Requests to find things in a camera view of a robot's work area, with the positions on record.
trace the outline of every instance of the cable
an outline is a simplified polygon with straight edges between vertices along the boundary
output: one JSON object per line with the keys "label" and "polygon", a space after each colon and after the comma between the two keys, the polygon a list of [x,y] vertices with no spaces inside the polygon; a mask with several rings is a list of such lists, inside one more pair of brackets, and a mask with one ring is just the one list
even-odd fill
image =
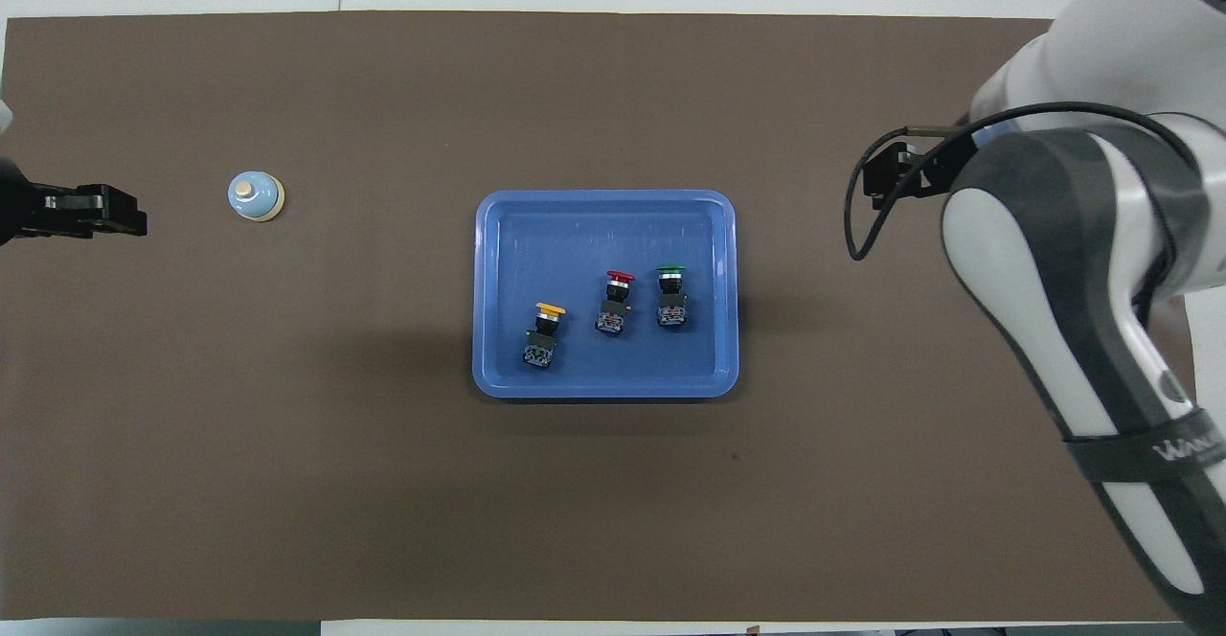
{"label": "cable", "polygon": [[[890,142],[893,138],[901,137],[901,135],[916,134],[916,131],[912,130],[912,126],[902,126],[902,129],[889,131],[889,134],[881,135],[880,138],[877,138],[875,142],[868,147],[868,151],[864,151],[864,154],[859,157],[856,162],[856,168],[851,173],[851,178],[847,183],[847,194],[843,199],[843,238],[847,243],[847,255],[850,255],[853,261],[862,261],[868,256],[868,252],[873,249],[873,244],[877,243],[878,234],[881,233],[881,225],[885,224],[885,218],[890,216],[890,210],[894,208],[894,203],[896,203],[896,201],[901,199],[902,194],[906,194],[906,190],[911,187],[912,183],[920,178],[920,173],[922,173],[928,164],[932,164],[932,161],[935,159],[937,156],[940,156],[940,152],[945,151],[951,142],[967,138],[970,135],[976,134],[978,130],[987,129],[989,125],[998,125],[998,123],[1015,120],[1015,118],[1020,116],[1047,115],[1047,113],[1084,113],[1085,115],[1117,118],[1117,120],[1124,120],[1132,123],[1132,125],[1139,125],[1141,129],[1149,130],[1152,135],[1156,135],[1157,138],[1161,138],[1162,142],[1167,143],[1167,146],[1176,152],[1179,159],[1186,162],[1187,165],[1190,165],[1193,170],[1199,170],[1197,157],[1193,156],[1187,143],[1183,142],[1183,140],[1179,138],[1175,131],[1170,130],[1165,125],[1161,125],[1161,123],[1152,120],[1150,116],[1141,115],[1141,113],[1130,112],[1130,109],[1125,108],[1112,107],[1112,104],[1098,103],[1026,104],[1026,107],[1022,108],[1005,109],[1005,112],[998,112],[992,116],[984,116],[981,118],[981,120],[969,123],[969,125],[962,125],[959,130],[955,130],[954,134],[948,135],[948,137],[943,138],[942,142],[938,142],[937,147],[933,147],[932,151],[926,152],[920,161],[911,165],[911,169],[907,169],[907,173],[904,174],[902,179],[894,185],[894,190],[890,191],[890,195],[885,196],[880,212],[877,213],[877,217],[864,238],[863,246],[857,248],[851,225],[851,205],[855,200],[856,185],[859,181],[859,174],[863,173],[864,164],[868,164],[868,161],[872,159],[874,152],[879,151],[879,148],[885,146],[886,142]],[[1154,299],[1154,292],[1162,279],[1166,278],[1170,270],[1173,268],[1178,252],[1176,249],[1175,235],[1171,233],[1166,213],[1157,201],[1157,196],[1154,195],[1154,190],[1150,187],[1144,174],[1138,174],[1138,176],[1140,176],[1141,185],[1145,186],[1145,194],[1151,207],[1154,208],[1154,216],[1157,218],[1159,227],[1162,233],[1162,255],[1159,256],[1157,260],[1150,266],[1150,270],[1148,270],[1145,274],[1141,290],[1139,290],[1137,297],[1133,299],[1133,304],[1138,308],[1138,317],[1141,319],[1141,325],[1144,326],[1149,316],[1150,301]]]}

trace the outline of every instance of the tray rim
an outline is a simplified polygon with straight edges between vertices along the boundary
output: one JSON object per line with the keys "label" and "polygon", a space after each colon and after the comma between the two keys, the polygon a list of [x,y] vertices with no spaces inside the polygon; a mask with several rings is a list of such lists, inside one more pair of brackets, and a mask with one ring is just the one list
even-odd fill
{"label": "tray rim", "polygon": [[[712,374],[714,380],[709,384],[700,384],[696,387],[680,386],[676,391],[661,392],[660,388],[644,388],[630,386],[630,388],[602,388],[601,392],[565,392],[547,391],[541,395],[509,395],[517,392],[517,388],[500,386],[490,382],[485,375],[484,346],[488,328],[483,322],[485,312],[485,230],[488,229],[490,212],[503,203],[548,203],[548,201],[562,201],[562,203],[587,203],[588,201],[709,201],[717,205],[723,213],[725,224],[721,227],[726,239],[726,292],[727,305],[721,312],[727,314],[727,341],[729,357],[728,365],[716,364]],[[714,399],[722,397],[736,386],[741,377],[741,321],[737,304],[739,301],[738,268],[737,268],[737,221],[736,208],[726,195],[710,187],[639,187],[639,190],[504,190],[494,191],[484,196],[477,207],[476,225],[473,234],[473,305],[472,305],[472,379],[484,395],[497,399],[512,402],[608,402],[618,399],[658,399],[658,401],[693,401]]]}

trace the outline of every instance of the velcro strap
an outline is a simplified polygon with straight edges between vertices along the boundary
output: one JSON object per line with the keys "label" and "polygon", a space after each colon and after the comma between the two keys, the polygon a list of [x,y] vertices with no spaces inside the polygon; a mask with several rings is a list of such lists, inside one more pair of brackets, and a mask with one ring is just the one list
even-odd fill
{"label": "velcro strap", "polygon": [[1182,478],[1226,460],[1226,441],[1204,409],[1143,433],[1064,440],[1092,483]]}

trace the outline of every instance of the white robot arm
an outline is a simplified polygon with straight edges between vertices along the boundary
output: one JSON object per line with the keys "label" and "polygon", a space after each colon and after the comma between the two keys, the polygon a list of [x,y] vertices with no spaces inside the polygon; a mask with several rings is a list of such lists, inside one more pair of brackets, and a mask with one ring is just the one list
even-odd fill
{"label": "white robot arm", "polygon": [[[967,118],[866,194],[889,213],[948,186],[962,286],[1166,600],[1226,634],[1226,442],[1144,327],[1154,300],[1226,283],[1226,0],[1075,0]],[[870,244],[848,229],[853,257]]]}

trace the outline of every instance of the yellow cap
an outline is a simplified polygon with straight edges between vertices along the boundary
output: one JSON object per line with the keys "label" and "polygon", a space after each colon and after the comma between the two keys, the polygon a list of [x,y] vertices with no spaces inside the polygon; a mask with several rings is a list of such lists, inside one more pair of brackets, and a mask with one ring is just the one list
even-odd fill
{"label": "yellow cap", "polygon": [[562,316],[562,314],[566,314],[566,309],[560,309],[557,305],[537,304],[537,308],[541,309],[541,312],[550,314],[550,316]]}

